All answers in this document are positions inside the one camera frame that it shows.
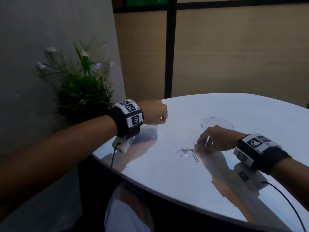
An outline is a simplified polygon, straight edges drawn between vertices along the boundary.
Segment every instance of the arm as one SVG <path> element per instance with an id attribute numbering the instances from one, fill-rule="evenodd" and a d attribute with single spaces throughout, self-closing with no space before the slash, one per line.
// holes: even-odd
<path id="1" fill-rule="evenodd" d="M 244 133 L 214 126 L 203 132 L 197 143 L 205 146 L 207 152 L 227 151 L 234 149 L 238 140 L 245 136 Z M 309 211 L 309 167 L 288 158 L 276 164 L 270 175 Z"/>
<path id="2" fill-rule="evenodd" d="M 142 101 L 138 106 L 143 111 L 145 124 L 165 122 L 167 106 L 160 100 Z M 11 153 L 5 161 L 1 160 L 0 222 L 117 133 L 114 120 L 105 115 L 67 128 L 28 148 Z"/>

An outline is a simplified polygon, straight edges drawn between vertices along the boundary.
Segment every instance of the table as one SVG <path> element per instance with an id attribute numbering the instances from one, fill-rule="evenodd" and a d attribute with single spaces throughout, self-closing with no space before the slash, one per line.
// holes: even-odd
<path id="1" fill-rule="evenodd" d="M 219 117 L 235 130 L 260 133 L 279 143 L 295 160 L 309 165 L 309 110 L 252 94 L 198 94 L 162 100 L 168 119 L 159 125 L 157 140 L 134 144 L 116 152 L 113 171 L 137 186 L 200 213 L 234 223 L 302 231 L 288 202 L 273 187 L 251 190 L 235 172 L 239 160 L 233 150 L 210 156 L 181 158 L 172 154 L 192 148 L 203 132 L 201 120 Z M 93 154 L 110 167 L 114 138 Z M 309 229 L 309 213 L 271 176 L 263 174 L 291 201 Z"/>

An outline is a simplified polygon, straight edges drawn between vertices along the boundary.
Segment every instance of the white table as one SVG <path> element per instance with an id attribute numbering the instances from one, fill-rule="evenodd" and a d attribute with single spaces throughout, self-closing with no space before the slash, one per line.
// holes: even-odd
<path id="1" fill-rule="evenodd" d="M 260 191 L 247 187 L 234 171 L 239 160 L 232 150 L 199 156 L 199 164 L 193 156 L 181 158 L 172 152 L 180 148 L 194 149 L 203 132 L 201 120 L 219 117 L 229 121 L 237 131 L 260 133 L 272 139 L 295 160 L 309 165 L 308 109 L 236 93 L 199 94 L 162 101 L 168 106 L 168 119 L 158 126 L 157 140 L 132 145 L 126 154 L 116 152 L 115 173 L 151 193 L 203 214 L 234 223 L 249 221 L 302 231 L 295 212 L 273 187 Z M 94 152 L 107 167 L 110 167 L 113 140 Z M 309 229 L 309 213 L 276 180 L 263 175 L 291 201 Z"/>

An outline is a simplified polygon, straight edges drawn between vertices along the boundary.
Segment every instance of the person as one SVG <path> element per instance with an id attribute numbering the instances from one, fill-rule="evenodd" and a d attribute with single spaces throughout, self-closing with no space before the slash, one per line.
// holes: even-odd
<path id="1" fill-rule="evenodd" d="M 145 100 L 137 105 L 143 112 L 145 124 L 165 123 L 168 108 L 162 101 Z M 117 134 L 116 123 L 105 115 L 64 129 L 2 159 L 0 222 Z M 235 148 L 245 136 L 214 126 L 203 132 L 197 143 L 206 152 L 215 154 Z M 309 210 L 309 167 L 285 158 L 272 166 L 269 174 Z M 150 211 L 138 187 L 123 183 L 116 188 L 108 204 L 104 225 L 106 231 L 154 230 Z"/>

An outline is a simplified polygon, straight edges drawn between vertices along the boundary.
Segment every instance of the cable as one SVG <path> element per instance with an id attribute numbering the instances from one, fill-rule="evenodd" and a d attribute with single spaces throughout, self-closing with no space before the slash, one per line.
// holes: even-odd
<path id="1" fill-rule="evenodd" d="M 295 209 L 294 206 L 291 204 L 291 202 L 288 200 L 288 198 L 287 198 L 277 187 L 275 187 L 273 184 L 270 184 L 269 182 L 265 182 L 265 181 L 263 181 L 263 182 L 261 182 L 261 183 L 266 183 L 266 184 L 271 185 L 273 188 L 275 188 L 277 191 L 279 191 L 280 194 L 282 194 L 282 196 L 288 201 L 288 203 L 291 205 L 291 207 L 293 208 L 294 212 L 296 213 L 296 215 L 297 215 L 297 217 L 298 217 L 298 219 L 299 219 L 299 221 L 300 221 L 300 224 L 301 224 L 302 227 L 303 227 L 304 232 L 307 232 L 306 229 L 305 229 L 305 226 L 304 226 L 304 224 L 303 224 L 302 219 L 300 219 L 300 216 L 298 215 L 296 209 Z"/>
<path id="2" fill-rule="evenodd" d="M 117 143 L 114 149 L 114 153 L 113 153 L 113 157 L 112 157 L 112 163 L 111 163 L 111 168 L 109 169 L 109 174 L 107 176 L 107 181 L 109 181 L 109 177 L 111 175 L 112 169 L 113 169 L 113 163 L 114 163 L 114 157 L 115 157 L 115 152 L 116 152 L 116 148 L 117 146 L 120 145 L 120 143 Z"/>

